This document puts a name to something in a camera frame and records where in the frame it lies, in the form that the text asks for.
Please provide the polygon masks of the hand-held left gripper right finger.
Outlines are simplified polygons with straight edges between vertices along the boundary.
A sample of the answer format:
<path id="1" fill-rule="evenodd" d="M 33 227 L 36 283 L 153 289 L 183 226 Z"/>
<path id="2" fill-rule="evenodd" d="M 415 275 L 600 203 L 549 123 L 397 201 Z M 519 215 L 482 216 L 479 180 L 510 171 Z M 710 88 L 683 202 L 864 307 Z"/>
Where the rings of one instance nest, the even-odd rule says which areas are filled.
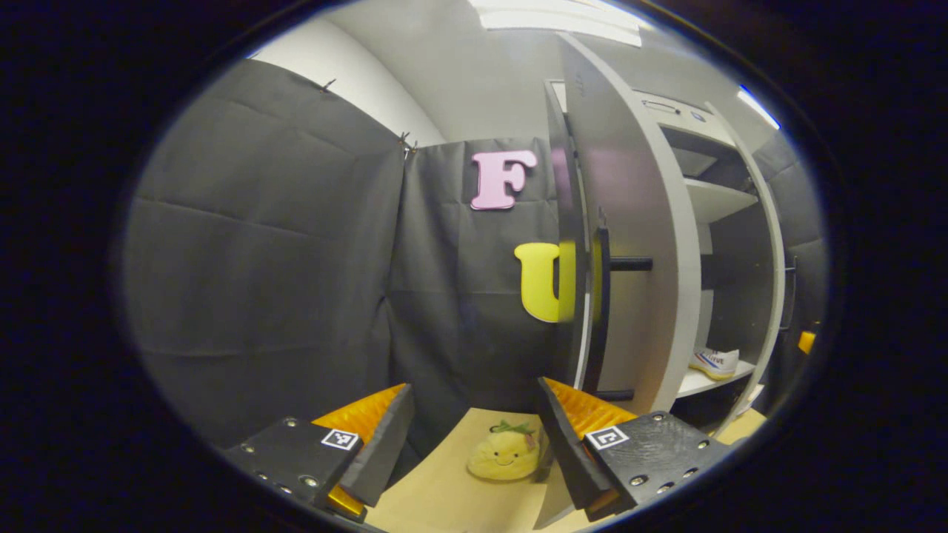
<path id="1" fill-rule="evenodd" d="M 670 412 L 636 415 L 552 378 L 535 410 L 576 509 L 590 522 L 636 512 L 696 483 L 730 446 Z"/>

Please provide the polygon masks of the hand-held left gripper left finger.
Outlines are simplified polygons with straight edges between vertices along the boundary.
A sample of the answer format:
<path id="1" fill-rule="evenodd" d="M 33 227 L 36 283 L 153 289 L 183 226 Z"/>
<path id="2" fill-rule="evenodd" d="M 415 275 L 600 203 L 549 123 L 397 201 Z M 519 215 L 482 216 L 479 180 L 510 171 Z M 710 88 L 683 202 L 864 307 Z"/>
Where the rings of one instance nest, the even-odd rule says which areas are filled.
<path id="1" fill-rule="evenodd" d="M 413 385 L 400 383 L 315 420 L 285 416 L 222 453 L 275 492 L 362 523 L 388 486 L 414 415 Z"/>

